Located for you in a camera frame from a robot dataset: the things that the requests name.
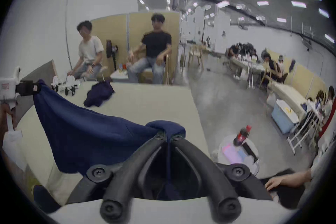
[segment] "man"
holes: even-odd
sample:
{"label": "man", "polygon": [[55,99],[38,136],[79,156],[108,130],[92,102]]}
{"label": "man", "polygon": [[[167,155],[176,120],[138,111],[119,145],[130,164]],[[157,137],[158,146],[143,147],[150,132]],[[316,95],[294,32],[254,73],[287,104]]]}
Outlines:
{"label": "man", "polygon": [[97,74],[102,68],[101,61],[103,58],[103,45],[100,39],[91,35],[92,24],[88,20],[81,22],[77,26],[77,31],[83,40],[79,44],[79,60],[73,70],[68,75],[73,75],[79,79],[84,72],[87,80],[96,80]]}
{"label": "man", "polygon": [[236,45],[232,45],[230,50],[229,50],[229,58],[232,56],[237,57],[239,53],[239,44],[237,43]]}
{"label": "man", "polygon": [[162,14],[152,16],[153,31],[144,34],[141,44],[134,51],[130,51],[129,60],[134,61],[135,56],[146,49],[146,57],[141,58],[128,68],[128,78],[132,83],[138,83],[138,73],[151,67],[153,71],[153,84],[163,83],[165,58],[171,53],[171,35],[162,30],[165,17]]}

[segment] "white wall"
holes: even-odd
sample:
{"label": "white wall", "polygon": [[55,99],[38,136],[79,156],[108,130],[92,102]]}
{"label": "white wall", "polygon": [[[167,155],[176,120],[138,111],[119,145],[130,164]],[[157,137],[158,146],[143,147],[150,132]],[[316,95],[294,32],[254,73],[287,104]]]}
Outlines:
{"label": "white wall", "polygon": [[230,26],[229,14],[218,12],[215,18],[216,46],[215,51],[224,53],[226,48],[238,42],[249,42],[257,49],[258,54],[263,49],[281,53],[286,57],[293,58],[313,73],[320,75],[326,86],[336,87],[336,58],[328,50],[313,42],[313,50],[307,51],[297,34],[277,30],[268,27],[248,26],[248,30],[242,30],[237,25]]}
{"label": "white wall", "polygon": [[57,73],[65,77],[78,59],[80,36],[76,26],[83,20],[137,12],[137,0],[14,0],[0,36],[0,76],[11,76],[15,66],[24,77],[53,59]]}

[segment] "blue fabric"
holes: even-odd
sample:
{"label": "blue fabric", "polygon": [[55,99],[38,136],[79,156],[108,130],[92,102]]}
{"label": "blue fabric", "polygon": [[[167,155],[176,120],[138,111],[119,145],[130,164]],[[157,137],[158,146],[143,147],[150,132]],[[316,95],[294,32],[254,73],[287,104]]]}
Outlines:
{"label": "blue fabric", "polygon": [[167,137],[186,135],[186,130],[173,122],[153,121],[143,126],[78,107],[42,80],[39,83],[42,87],[34,95],[34,104],[61,172],[85,175],[92,165],[123,162],[158,130]]}
{"label": "blue fabric", "polygon": [[86,107],[90,106],[100,106],[103,101],[108,100],[112,93],[115,93],[111,84],[108,81],[99,82],[91,87],[91,90],[87,92],[86,100],[84,105]]}

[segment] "wooden partition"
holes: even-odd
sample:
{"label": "wooden partition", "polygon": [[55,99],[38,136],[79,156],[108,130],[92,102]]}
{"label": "wooden partition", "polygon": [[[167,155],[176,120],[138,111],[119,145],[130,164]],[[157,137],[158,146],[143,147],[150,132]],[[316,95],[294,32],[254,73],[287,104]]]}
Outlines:
{"label": "wooden partition", "polygon": [[[154,12],[131,13],[129,14],[129,45],[130,49],[135,49],[140,45],[144,33],[153,30],[151,17]],[[179,24],[180,15],[178,12],[161,12],[165,16],[163,30],[170,33],[172,54],[170,57],[170,79],[175,71],[177,54],[179,51]]]}
{"label": "wooden partition", "polygon": [[107,16],[91,21],[92,34],[99,37],[101,40],[104,53],[103,65],[107,66],[104,71],[104,76],[110,76],[114,72],[113,58],[106,58],[106,41],[111,40],[112,45],[117,45],[119,51],[115,55],[116,65],[124,64],[128,55],[127,51],[127,28],[126,28],[126,15]]}

